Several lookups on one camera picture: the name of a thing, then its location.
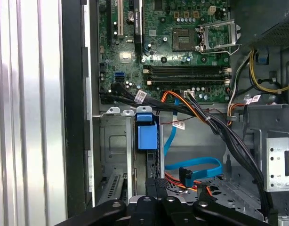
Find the connector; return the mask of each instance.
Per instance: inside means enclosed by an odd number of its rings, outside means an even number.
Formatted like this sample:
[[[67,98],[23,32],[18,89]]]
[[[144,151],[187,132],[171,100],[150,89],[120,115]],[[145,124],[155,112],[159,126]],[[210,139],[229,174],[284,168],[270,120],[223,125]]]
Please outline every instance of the connector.
[[[210,15],[210,16],[212,16],[212,15],[215,14],[216,10],[217,10],[217,9],[216,9],[215,6],[210,6],[209,9],[208,9],[208,11],[207,11],[207,14]]]
[[[114,74],[114,80],[117,82],[124,82],[125,81],[125,73],[124,72],[116,72]]]
[[[185,187],[192,187],[193,184],[189,184],[188,180],[192,178],[193,172],[188,169],[184,169],[183,167],[179,168],[179,180]]]

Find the white label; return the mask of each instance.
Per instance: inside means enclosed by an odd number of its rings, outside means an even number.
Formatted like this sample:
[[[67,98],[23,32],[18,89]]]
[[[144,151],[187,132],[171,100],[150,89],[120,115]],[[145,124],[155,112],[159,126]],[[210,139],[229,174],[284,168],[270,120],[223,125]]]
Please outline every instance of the white label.
[[[146,97],[147,93],[146,92],[143,92],[141,90],[138,90],[137,94],[136,94],[136,97],[134,99],[134,102],[138,103],[138,104],[142,104],[145,97]]]
[[[251,103],[254,103],[254,102],[258,102],[258,100],[260,99],[261,95],[256,95],[252,98],[252,101]]]
[[[249,105],[252,101],[252,98],[250,98],[249,100],[247,100],[246,104]]]
[[[185,123],[182,121],[175,121],[173,122],[173,126],[177,127],[178,129],[183,129],[185,130]]]

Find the metal bracket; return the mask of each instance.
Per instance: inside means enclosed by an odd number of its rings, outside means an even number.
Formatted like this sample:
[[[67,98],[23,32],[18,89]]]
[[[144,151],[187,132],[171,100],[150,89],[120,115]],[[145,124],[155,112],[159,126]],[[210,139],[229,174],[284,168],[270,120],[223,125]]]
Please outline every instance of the metal bracket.
[[[93,115],[93,118],[102,118],[104,115],[117,115],[120,114],[120,108],[119,107],[110,107],[106,113],[102,113],[99,115]]]
[[[224,45],[217,45],[214,47],[210,47],[209,45],[209,30],[211,27],[222,27],[222,26],[229,26],[229,31],[230,31],[230,38],[229,41],[230,43],[224,44]],[[239,50],[240,45],[236,44],[238,39],[241,37],[241,33],[238,33],[238,31],[241,29],[240,26],[238,26],[234,20],[227,20],[227,21],[221,21],[221,22],[216,22],[213,24],[203,24],[200,25],[200,30],[199,32],[202,34],[202,43],[200,44],[200,52],[202,54],[213,54],[213,53],[228,53],[229,55],[234,54],[236,51]],[[209,50],[217,50],[219,48],[229,48],[229,47],[235,47],[237,46],[237,50],[234,52],[229,52],[227,50],[224,51],[216,51],[216,52],[208,52]]]
[[[136,113],[152,113],[153,109],[150,106],[140,106],[137,107]],[[106,113],[93,115],[93,118],[102,118],[104,115],[121,115],[125,117],[133,117],[135,115],[135,112],[133,110],[124,110],[122,113],[120,113],[119,107],[110,107]]]

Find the sata port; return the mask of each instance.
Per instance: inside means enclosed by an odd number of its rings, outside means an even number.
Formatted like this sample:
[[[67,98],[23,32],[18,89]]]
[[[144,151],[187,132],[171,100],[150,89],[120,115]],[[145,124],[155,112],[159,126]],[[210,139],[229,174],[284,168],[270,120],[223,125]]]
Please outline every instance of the sata port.
[[[125,73],[124,72],[116,72],[114,74],[114,80],[117,82],[124,82],[125,81]]]

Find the ribbed metal panel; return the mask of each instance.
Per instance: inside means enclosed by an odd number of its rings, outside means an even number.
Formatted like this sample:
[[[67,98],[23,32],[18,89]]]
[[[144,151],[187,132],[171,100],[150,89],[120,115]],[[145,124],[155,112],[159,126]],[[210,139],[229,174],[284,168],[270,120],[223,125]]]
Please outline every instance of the ribbed metal panel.
[[[60,0],[0,0],[0,226],[66,219]]]

